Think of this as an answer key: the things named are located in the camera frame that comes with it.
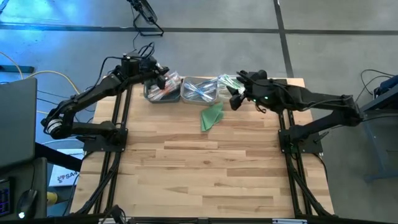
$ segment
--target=plastic bag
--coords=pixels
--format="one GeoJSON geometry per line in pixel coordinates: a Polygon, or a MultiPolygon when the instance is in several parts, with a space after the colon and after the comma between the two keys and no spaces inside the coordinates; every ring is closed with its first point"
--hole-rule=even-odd
{"type": "Polygon", "coordinates": [[[215,97],[209,95],[209,93],[217,91],[217,78],[207,80],[196,85],[189,82],[184,82],[184,88],[189,90],[184,94],[184,97],[188,100],[195,100],[195,98],[199,98],[205,102],[215,101],[215,97]]]}
{"type": "Polygon", "coordinates": [[[229,100],[231,93],[227,86],[237,89],[239,93],[244,92],[243,84],[236,80],[236,75],[219,75],[218,76],[218,96],[223,100],[229,100]]]}
{"type": "Polygon", "coordinates": [[[181,85],[181,77],[177,72],[173,72],[170,75],[166,74],[166,84],[164,90],[161,90],[157,85],[152,85],[148,90],[148,99],[160,100],[163,96],[178,90],[181,85]]]}

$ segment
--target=wooden table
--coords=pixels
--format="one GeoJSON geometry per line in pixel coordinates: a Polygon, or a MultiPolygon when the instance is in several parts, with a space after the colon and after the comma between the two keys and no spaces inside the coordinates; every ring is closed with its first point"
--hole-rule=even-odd
{"type": "MultiPolygon", "coordinates": [[[[301,78],[288,83],[304,86],[301,78]]],[[[98,102],[95,123],[111,120],[114,100],[98,102]]],[[[293,217],[277,115],[262,114],[247,101],[232,111],[226,102],[223,120],[202,133],[200,112],[205,108],[182,102],[151,104],[142,86],[134,86],[114,204],[136,217],[293,217]]],[[[297,124],[312,121],[310,111],[294,116],[297,124]]],[[[96,152],[83,162],[72,211],[98,185],[103,157],[96,152]]],[[[304,154],[303,163],[308,187],[333,213],[321,162],[304,154]]],[[[301,190],[297,192],[304,211],[301,190]]],[[[107,197],[108,188],[102,209],[107,197]]]]}

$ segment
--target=green cloth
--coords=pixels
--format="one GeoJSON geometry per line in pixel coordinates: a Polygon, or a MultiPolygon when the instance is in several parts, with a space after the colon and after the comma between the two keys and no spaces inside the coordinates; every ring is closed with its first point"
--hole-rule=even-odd
{"type": "Polygon", "coordinates": [[[201,131],[208,131],[214,124],[223,119],[223,102],[201,111],[201,131]]]}

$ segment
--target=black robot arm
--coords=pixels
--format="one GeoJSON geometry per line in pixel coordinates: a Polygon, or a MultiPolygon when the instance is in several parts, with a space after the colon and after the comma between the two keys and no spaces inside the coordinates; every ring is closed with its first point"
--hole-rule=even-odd
{"type": "Polygon", "coordinates": [[[167,67],[157,65],[153,57],[143,58],[138,54],[130,53],[121,59],[121,65],[116,68],[92,89],[72,96],[62,101],[52,109],[48,116],[41,121],[44,131],[54,139],[63,139],[72,134],[100,135],[112,143],[120,141],[118,129],[110,121],[100,124],[73,122],[76,113],[89,105],[107,97],[122,93],[130,85],[142,83],[145,80],[156,79],[159,88],[164,88],[167,67]]]}
{"type": "Polygon", "coordinates": [[[258,72],[238,72],[238,81],[243,83],[245,91],[239,94],[237,90],[229,89],[232,98],[229,103],[233,110],[240,107],[245,98],[255,102],[257,107],[267,108],[276,113],[283,110],[305,111],[310,108],[332,110],[333,112],[306,125],[294,125],[285,133],[286,141],[298,142],[309,135],[336,125],[356,126],[363,116],[352,96],[327,95],[312,93],[300,86],[288,85],[280,80],[267,78],[263,70],[258,72]]]}

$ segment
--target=gray floor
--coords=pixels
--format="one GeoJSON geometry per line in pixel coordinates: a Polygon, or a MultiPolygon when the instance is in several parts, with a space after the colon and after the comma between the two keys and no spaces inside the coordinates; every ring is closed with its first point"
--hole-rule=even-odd
{"type": "MultiPolygon", "coordinates": [[[[159,24],[176,28],[277,29],[272,0],[149,0],[159,24]]],[[[280,0],[286,29],[398,30],[398,2],[395,0],[280,0]]],[[[126,1],[112,0],[10,0],[0,15],[1,22],[74,26],[131,27],[126,1]]],[[[21,65],[37,70],[56,70],[71,77],[84,90],[93,84],[106,56],[132,51],[135,32],[68,32],[0,30],[0,50],[21,65]]],[[[136,47],[155,41],[155,57],[181,75],[220,75],[237,70],[267,70],[272,77],[286,77],[279,34],[253,33],[166,33],[163,38],[138,37],[136,47]]],[[[307,88],[329,94],[352,94],[362,90],[360,71],[373,68],[396,73],[396,35],[287,35],[295,77],[305,79],[307,88]]],[[[0,63],[9,63],[0,58],[0,63]]],[[[109,62],[112,68],[116,61],[109,62]]],[[[375,77],[366,73],[365,81],[375,77]]],[[[73,89],[61,77],[41,75],[39,89],[72,95],[73,89]]],[[[1,81],[17,79],[2,73],[1,81]]],[[[376,87],[383,78],[376,80],[376,87]]],[[[61,99],[39,93],[46,100],[61,99]]],[[[367,93],[359,99],[371,100],[367,93]]],[[[53,105],[38,102],[48,111],[53,105]]],[[[313,110],[314,118],[327,111],[313,110]]],[[[81,112],[86,121],[93,113],[81,112]]],[[[37,141],[51,140],[42,133],[37,115],[37,141]]],[[[54,148],[78,147],[71,142],[54,148]]],[[[363,176],[376,172],[376,161],[362,126],[338,128],[323,140],[329,186],[337,215],[346,218],[398,222],[398,179],[365,183],[363,176]]],[[[65,204],[50,208],[60,215],[65,204]]]]}

